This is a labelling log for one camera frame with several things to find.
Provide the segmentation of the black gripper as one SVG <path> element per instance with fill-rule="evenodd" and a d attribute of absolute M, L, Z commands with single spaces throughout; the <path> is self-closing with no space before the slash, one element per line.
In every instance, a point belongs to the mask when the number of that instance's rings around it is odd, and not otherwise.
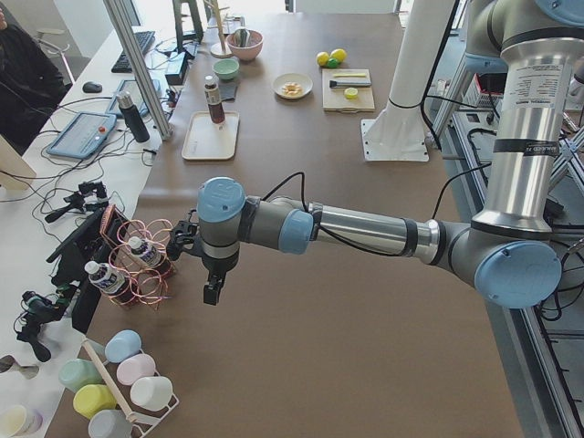
<path fill-rule="evenodd" d="M 238 254 L 225 258 L 203 256 L 203 265 L 208 271 L 207 282 L 203 287 L 203 302 L 206 305 L 217 305 L 220 297 L 220 288 L 224 286 L 227 273 L 238 263 Z"/>

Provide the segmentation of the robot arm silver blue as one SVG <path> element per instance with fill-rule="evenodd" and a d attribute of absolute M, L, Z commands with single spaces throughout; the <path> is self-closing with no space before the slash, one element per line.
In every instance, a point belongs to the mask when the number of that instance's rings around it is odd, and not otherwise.
<path fill-rule="evenodd" d="M 215 304 L 243 242 L 289 254 L 333 238 L 383 256 L 439 266 L 505 308 L 528 308 L 557 288 L 563 265 L 543 217 L 572 69 L 583 55 L 580 1 L 474 1 L 471 68 L 506 65 L 506 85 L 483 209 L 468 224 L 367 214 L 248 196 L 215 177 L 199 190 L 196 236 Z"/>

